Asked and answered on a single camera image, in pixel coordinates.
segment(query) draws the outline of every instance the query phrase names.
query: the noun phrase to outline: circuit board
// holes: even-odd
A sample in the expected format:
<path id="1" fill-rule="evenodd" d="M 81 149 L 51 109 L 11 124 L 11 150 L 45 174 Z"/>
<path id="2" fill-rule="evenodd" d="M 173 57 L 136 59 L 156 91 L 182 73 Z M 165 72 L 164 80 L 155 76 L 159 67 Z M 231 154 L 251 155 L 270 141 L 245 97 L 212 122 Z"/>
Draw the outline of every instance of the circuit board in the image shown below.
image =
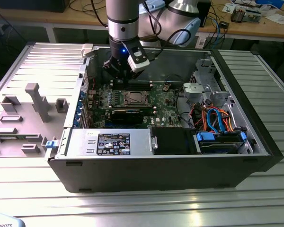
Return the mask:
<path id="1" fill-rule="evenodd" d="M 182 127 L 174 106 L 174 90 L 163 91 L 164 83 L 153 84 L 150 91 L 113 90 L 107 85 L 89 96 L 91 128 Z M 114 111 L 137 111 L 143 114 L 140 124 L 115 124 Z"/>

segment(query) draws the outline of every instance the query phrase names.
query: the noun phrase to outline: power supply label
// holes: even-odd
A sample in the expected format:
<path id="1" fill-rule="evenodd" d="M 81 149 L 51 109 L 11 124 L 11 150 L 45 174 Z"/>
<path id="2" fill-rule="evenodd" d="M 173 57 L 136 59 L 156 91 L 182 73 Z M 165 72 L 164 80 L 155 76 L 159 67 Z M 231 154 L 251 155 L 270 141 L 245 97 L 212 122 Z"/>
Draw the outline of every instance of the power supply label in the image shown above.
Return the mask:
<path id="1" fill-rule="evenodd" d="M 99 134 L 97 155 L 130 155 L 131 142 L 129 133 Z"/>

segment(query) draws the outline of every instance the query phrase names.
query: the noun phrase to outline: slotted aluminum surface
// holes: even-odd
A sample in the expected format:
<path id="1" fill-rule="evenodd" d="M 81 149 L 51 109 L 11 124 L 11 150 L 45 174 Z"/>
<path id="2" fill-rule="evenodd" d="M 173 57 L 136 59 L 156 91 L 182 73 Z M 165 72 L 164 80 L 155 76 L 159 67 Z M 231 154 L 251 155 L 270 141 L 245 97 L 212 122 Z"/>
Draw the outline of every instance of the slotted aluminum surface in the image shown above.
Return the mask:
<path id="1" fill-rule="evenodd" d="M 241 51 L 220 54 L 284 155 L 284 83 L 258 55 Z"/>
<path id="2" fill-rule="evenodd" d="M 6 95 L 17 96 L 21 103 L 32 102 L 25 92 L 27 83 L 38 83 L 39 93 L 49 103 L 57 98 L 70 102 L 83 59 L 81 44 L 36 43 L 26 46 L 16 59 L 6 80 L 0 83 L 0 103 Z M 0 115 L 3 108 L 0 104 Z"/>
<path id="3" fill-rule="evenodd" d="M 269 107 L 262 101 L 253 104 L 265 115 Z M 284 108 L 283 102 L 273 106 Z M 280 116 L 277 108 L 271 111 Z M 284 154 L 284 141 L 277 143 Z M 22 218 L 27 227 L 284 227 L 284 159 L 236 188 L 86 194 L 67 192 L 42 158 L 0 158 L 0 212 Z"/>

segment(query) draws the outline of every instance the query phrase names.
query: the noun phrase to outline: blue clip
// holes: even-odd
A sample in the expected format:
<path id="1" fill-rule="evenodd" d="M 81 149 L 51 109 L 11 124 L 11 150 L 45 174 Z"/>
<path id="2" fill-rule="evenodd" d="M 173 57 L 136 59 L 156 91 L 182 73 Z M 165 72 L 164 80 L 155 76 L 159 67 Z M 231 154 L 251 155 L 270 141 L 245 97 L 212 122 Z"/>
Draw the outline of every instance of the blue clip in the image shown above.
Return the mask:
<path id="1" fill-rule="evenodd" d="M 77 103 L 77 107 L 83 107 L 83 103 L 78 102 L 78 103 Z"/>
<path id="2" fill-rule="evenodd" d="M 247 136 L 246 136 L 246 134 L 245 134 L 244 132 L 241 132 L 241 137 L 242 137 L 242 139 L 243 139 L 244 141 L 247 140 Z"/>
<path id="3" fill-rule="evenodd" d="M 84 99 L 86 97 L 86 94 L 84 91 L 80 91 L 80 99 Z"/>
<path id="4" fill-rule="evenodd" d="M 80 114 L 82 112 L 82 110 L 77 106 L 76 108 L 76 114 Z"/>
<path id="5" fill-rule="evenodd" d="M 75 127 L 79 127 L 79 122 L 74 121 L 74 122 L 72 123 L 72 125 L 74 125 Z"/>
<path id="6" fill-rule="evenodd" d="M 197 134 L 197 140 L 202 141 L 202 140 L 215 140 L 213 133 L 211 132 L 199 132 Z"/>
<path id="7" fill-rule="evenodd" d="M 50 140 L 46 142 L 45 147 L 48 148 L 57 148 L 59 147 L 59 140 Z"/>
<path id="8" fill-rule="evenodd" d="M 75 114 L 75 120 L 78 120 L 80 118 L 80 116 L 76 113 Z"/>

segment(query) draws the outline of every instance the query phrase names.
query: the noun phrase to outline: motherboard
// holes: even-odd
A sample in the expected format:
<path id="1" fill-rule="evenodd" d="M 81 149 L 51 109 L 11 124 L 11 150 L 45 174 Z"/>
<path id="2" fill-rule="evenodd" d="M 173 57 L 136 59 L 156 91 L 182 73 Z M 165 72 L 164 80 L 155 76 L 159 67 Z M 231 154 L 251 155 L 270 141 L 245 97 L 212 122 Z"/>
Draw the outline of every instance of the motherboard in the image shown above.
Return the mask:
<path id="1" fill-rule="evenodd" d="M 181 127 L 175 108 L 175 91 L 165 83 L 147 90 L 119 89 L 102 85 L 88 92 L 90 128 Z"/>

